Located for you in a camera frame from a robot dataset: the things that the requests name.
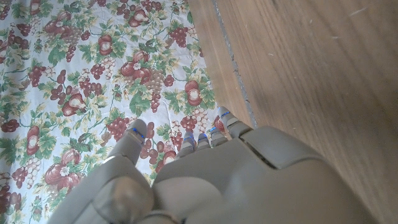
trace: wood grain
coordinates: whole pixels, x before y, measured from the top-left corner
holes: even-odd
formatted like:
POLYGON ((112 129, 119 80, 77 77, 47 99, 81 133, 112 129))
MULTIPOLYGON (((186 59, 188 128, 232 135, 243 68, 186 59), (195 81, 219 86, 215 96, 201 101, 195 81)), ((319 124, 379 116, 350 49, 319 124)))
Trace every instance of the wood grain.
POLYGON ((218 105, 230 108, 237 118, 252 126, 212 1, 193 0, 189 5, 195 9, 191 13, 218 105))
POLYGON ((216 2, 259 126, 314 147, 381 223, 397 223, 398 2, 216 2))

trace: grape pattern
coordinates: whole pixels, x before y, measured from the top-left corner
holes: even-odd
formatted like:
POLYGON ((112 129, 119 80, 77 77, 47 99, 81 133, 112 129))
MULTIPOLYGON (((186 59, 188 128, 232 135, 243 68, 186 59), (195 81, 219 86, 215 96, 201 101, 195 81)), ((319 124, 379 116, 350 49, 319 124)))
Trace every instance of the grape pattern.
POLYGON ((156 11, 162 10, 162 3, 160 2, 145 0, 141 2, 141 5, 145 7, 147 12, 151 11, 152 9, 155 9, 156 11))
POLYGON ((90 70, 91 74, 93 74, 93 76, 96 80, 100 79, 100 76, 102 75, 102 73, 104 71, 105 71, 105 67, 102 65, 98 65, 98 64, 93 65, 93 67, 90 70))
POLYGON ((105 7, 106 6, 106 0, 97 0, 97 3, 101 7, 105 7))
POLYGON ((71 27, 70 30, 70 35, 64 37, 63 41, 65 41, 66 44, 69 44, 72 47, 76 47, 76 45, 79 43, 83 31, 76 27, 71 27))
POLYGON ((185 128, 185 131, 193 132, 196 124, 197 124, 197 119, 195 116, 185 116, 181 120, 181 126, 185 128))
POLYGON ((19 48, 21 48, 22 50, 29 48, 29 41, 26 39, 23 39, 22 37, 15 36, 13 29, 10 30, 7 41, 8 41, 9 45, 17 44, 19 46, 19 48))
POLYGON ((167 75, 167 77, 164 80, 164 85, 167 87, 170 87, 173 85, 174 78, 171 75, 167 75))
POLYGON ((30 20, 30 24, 32 24, 32 28, 30 28, 30 31, 32 34, 35 34, 38 31, 41 21, 42 19, 39 16, 32 16, 32 19, 30 20))
POLYGON ((6 19, 9 10, 10 10, 10 7, 8 5, 3 7, 3 9, 0 12, 0 20, 6 19))
POLYGON ((1 125, 1 131, 5 133, 14 132, 19 127, 19 123, 16 119, 11 119, 1 125))
POLYGON ((153 113, 156 113, 157 108, 159 107, 160 103, 160 94, 152 93, 152 99, 150 101, 150 108, 152 109, 153 113))
POLYGON ((24 37, 27 37, 29 35, 30 28, 32 28, 32 26, 29 24, 17 24, 17 28, 24 37))
POLYGON ((0 190, 0 214, 4 214, 10 206, 10 186, 3 185, 0 190))
POLYGON ((85 81, 79 82, 79 85, 85 97, 88 97, 92 91, 96 96, 102 94, 102 85, 100 83, 90 83, 90 78, 86 78, 85 81))
POLYGON ((8 172, 0 173, 0 187, 9 185, 10 179, 11 179, 10 173, 8 172))
POLYGON ((207 111, 203 108, 195 109, 192 111, 192 119, 196 119, 199 132, 204 133, 209 119, 207 111))
POLYGON ((45 67, 34 66, 32 71, 28 74, 28 77, 30 78, 33 87, 38 87, 40 77, 42 76, 42 72, 44 72, 45 69, 45 67))
POLYGON ((68 52, 67 52, 67 62, 72 60, 72 57, 75 55, 76 47, 73 45, 69 45, 68 52))
POLYGON ((112 57, 106 57, 101 60, 100 65, 104 67, 105 79, 111 79, 113 75, 114 66, 116 64, 116 59, 112 57))
POLYGON ((49 66, 45 69, 44 72, 42 72, 46 77, 53 77, 55 76, 55 69, 53 66, 49 66))
POLYGON ((106 128, 113 135, 113 138, 118 141, 122 138, 129 122, 129 118, 117 117, 111 124, 107 124, 106 128))
POLYGON ((178 27, 169 33, 170 37, 175 40, 179 47, 187 47, 187 31, 188 27, 178 27))
POLYGON ((26 165, 26 170, 27 170, 27 188, 30 189, 33 186, 34 181, 37 178, 37 173, 40 171, 40 165, 42 161, 40 161, 38 158, 30 158, 27 161, 26 165))
POLYGON ((88 38, 90 37, 90 32, 88 31, 88 30, 86 30, 80 37, 81 37, 81 40, 88 40, 88 38))
POLYGON ((22 183, 25 181, 27 176, 27 169, 25 167, 18 168, 14 173, 12 173, 12 178, 17 182, 17 187, 20 189, 22 183))
POLYGON ((164 81, 163 71, 153 71, 150 81, 145 83, 148 90, 152 90, 156 95, 162 90, 162 82, 164 81))
POLYGON ((5 114, 5 112, 0 112, 0 126, 2 126, 3 124, 5 124, 6 122, 5 122, 5 118, 4 118, 4 116, 5 116, 6 114, 5 114))

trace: floral tablecloth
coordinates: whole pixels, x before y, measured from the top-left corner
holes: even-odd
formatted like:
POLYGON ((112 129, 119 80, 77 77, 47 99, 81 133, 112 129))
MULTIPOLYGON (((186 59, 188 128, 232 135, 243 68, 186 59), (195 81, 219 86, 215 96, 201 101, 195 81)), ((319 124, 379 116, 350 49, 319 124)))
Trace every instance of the floral tablecloth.
POLYGON ((215 108, 187 1, 0 0, 0 223, 45 223, 137 118, 151 183, 215 108))

